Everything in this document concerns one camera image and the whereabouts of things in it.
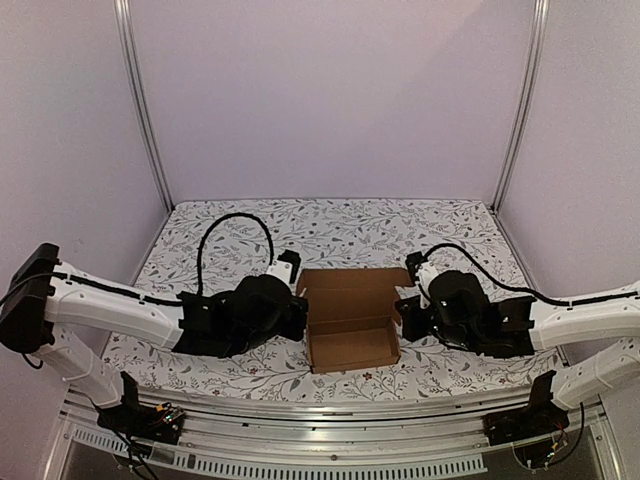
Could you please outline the brown cardboard paper box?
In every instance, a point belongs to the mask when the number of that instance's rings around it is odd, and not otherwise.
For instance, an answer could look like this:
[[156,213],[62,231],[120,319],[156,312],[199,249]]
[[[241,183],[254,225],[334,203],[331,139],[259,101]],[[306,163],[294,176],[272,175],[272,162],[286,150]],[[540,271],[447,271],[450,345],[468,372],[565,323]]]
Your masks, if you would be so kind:
[[400,359],[395,302],[411,281],[403,268],[305,269],[306,345],[314,374],[371,369]]

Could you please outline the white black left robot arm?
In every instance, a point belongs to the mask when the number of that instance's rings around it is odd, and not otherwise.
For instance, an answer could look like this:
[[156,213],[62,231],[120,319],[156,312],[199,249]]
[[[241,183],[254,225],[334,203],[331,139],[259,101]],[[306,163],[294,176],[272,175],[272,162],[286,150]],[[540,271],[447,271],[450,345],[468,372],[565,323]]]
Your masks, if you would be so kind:
[[286,250],[265,273],[212,296],[181,292],[155,296],[106,281],[63,262],[58,246],[39,245],[14,273],[1,300],[1,343],[33,355],[82,389],[128,434],[148,426],[148,412],[131,397],[132,381],[116,373],[71,325],[137,337],[189,356],[228,358],[275,336],[301,340],[308,302],[291,286],[301,258]]

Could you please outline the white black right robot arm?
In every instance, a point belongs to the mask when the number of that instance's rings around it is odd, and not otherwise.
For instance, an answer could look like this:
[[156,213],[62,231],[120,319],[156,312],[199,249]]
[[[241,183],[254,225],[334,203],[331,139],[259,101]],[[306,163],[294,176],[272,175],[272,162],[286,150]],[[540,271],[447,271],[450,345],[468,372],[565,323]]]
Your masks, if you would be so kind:
[[556,409],[574,409],[639,375],[638,284],[569,300],[513,288],[512,297],[493,302],[472,273],[420,267],[414,285],[417,295],[395,304],[402,336],[410,342],[432,336],[448,349],[508,359],[612,340],[580,363],[535,379],[530,404],[517,415],[524,435],[539,435],[554,422]]

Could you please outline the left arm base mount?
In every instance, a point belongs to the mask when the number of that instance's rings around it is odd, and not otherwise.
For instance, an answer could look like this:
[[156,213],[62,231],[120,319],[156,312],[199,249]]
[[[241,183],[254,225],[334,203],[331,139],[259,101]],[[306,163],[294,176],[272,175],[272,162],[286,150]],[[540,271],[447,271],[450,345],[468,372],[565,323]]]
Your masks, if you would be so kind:
[[185,410],[171,402],[154,407],[142,405],[137,382],[126,372],[121,372],[120,378],[123,382],[120,401],[113,407],[96,407],[98,425],[126,438],[176,445],[186,419]]

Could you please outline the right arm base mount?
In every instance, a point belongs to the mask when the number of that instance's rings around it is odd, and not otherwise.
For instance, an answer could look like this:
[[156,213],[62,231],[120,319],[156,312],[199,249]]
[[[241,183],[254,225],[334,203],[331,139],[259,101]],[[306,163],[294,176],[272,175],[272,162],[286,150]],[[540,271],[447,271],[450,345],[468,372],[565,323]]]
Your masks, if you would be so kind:
[[522,407],[488,413],[482,417],[482,431],[491,446],[565,431],[570,426],[571,407],[559,403],[559,372],[550,370],[536,377],[527,403]]

